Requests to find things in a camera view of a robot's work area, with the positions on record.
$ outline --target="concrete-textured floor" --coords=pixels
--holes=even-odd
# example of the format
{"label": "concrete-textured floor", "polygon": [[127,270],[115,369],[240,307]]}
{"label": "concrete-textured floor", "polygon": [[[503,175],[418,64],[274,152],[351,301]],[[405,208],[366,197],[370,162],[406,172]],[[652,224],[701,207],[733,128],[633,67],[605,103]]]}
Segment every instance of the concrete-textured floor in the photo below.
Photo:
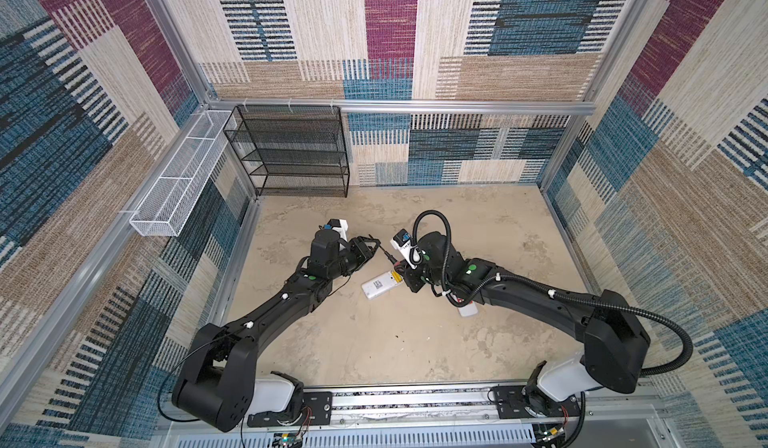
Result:
{"label": "concrete-textured floor", "polygon": [[[400,228],[410,232],[414,218],[427,209],[448,217],[452,242],[465,258],[493,260],[532,279],[584,291],[535,186],[351,187],[348,198],[264,199],[229,319],[280,289],[309,254],[317,226],[329,218],[345,218],[351,237],[372,234],[390,248],[390,237]],[[442,232],[442,223],[428,216],[418,232],[434,230]],[[402,284],[368,300],[360,284],[390,268],[377,254],[314,313],[286,329],[259,358],[258,371],[282,371],[307,385],[517,379],[527,378],[541,360],[579,346],[505,308],[480,306],[478,314],[462,318],[429,286],[414,294]]]}

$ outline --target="black wire rack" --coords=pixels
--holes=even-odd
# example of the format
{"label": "black wire rack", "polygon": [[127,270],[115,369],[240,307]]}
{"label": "black wire rack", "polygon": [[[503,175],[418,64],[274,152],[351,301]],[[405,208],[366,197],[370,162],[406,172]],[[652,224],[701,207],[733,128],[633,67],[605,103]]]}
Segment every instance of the black wire rack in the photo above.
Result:
{"label": "black wire rack", "polygon": [[346,197],[350,162],[334,106],[243,105],[224,130],[256,194]]}

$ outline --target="black mounting plate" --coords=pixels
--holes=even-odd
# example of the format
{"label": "black mounting plate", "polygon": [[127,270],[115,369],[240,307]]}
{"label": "black mounting plate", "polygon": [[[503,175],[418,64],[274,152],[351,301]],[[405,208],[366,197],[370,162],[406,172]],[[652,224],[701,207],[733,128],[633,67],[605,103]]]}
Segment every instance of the black mounting plate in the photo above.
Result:
{"label": "black mounting plate", "polygon": [[[525,399],[522,395],[523,385],[495,386],[493,388],[493,399],[496,400],[496,411],[498,417],[502,420],[512,420],[514,418],[535,418],[525,409]],[[576,419],[581,414],[576,398],[571,396],[566,400],[552,406],[549,413],[544,415],[551,418],[561,418],[563,416],[562,408],[568,412],[568,417]]]}
{"label": "black mounting plate", "polygon": [[[331,409],[333,407],[333,393],[330,391],[311,391],[304,392],[303,403],[312,409],[312,426],[328,426],[331,424]],[[306,415],[302,413],[299,419],[292,426],[301,426],[306,420]],[[254,416],[248,415],[249,428],[264,428],[268,426],[279,426],[280,424],[273,416]]]}

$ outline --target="beige tabletop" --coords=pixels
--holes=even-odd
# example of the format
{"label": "beige tabletop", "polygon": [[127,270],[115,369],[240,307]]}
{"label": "beige tabletop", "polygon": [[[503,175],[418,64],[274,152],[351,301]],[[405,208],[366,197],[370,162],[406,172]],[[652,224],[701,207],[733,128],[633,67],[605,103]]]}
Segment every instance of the beige tabletop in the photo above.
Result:
{"label": "beige tabletop", "polygon": [[[515,273],[572,291],[584,285],[535,186],[350,188],[348,198],[267,197],[228,319],[269,299],[293,272],[319,224],[344,218],[349,236],[386,243],[411,231],[418,213],[436,209],[451,223],[465,258],[485,258]],[[443,231],[437,217],[419,227]],[[579,344],[513,310],[480,306],[470,318],[405,284],[368,300],[360,285],[391,268],[377,254],[338,293],[283,332],[259,358],[260,373],[290,374],[306,385],[408,383],[528,378],[542,360]],[[339,287],[346,278],[334,281]]]}

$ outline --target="white mesh basket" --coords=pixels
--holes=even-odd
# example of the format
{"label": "white mesh basket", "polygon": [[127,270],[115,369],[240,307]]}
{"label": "white mesh basket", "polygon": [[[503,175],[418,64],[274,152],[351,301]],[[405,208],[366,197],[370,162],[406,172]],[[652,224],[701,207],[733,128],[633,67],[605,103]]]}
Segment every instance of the white mesh basket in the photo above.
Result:
{"label": "white mesh basket", "polygon": [[130,224],[141,236],[178,236],[203,192],[224,147],[224,128],[236,129],[231,112],[208,110],[152,184]]}

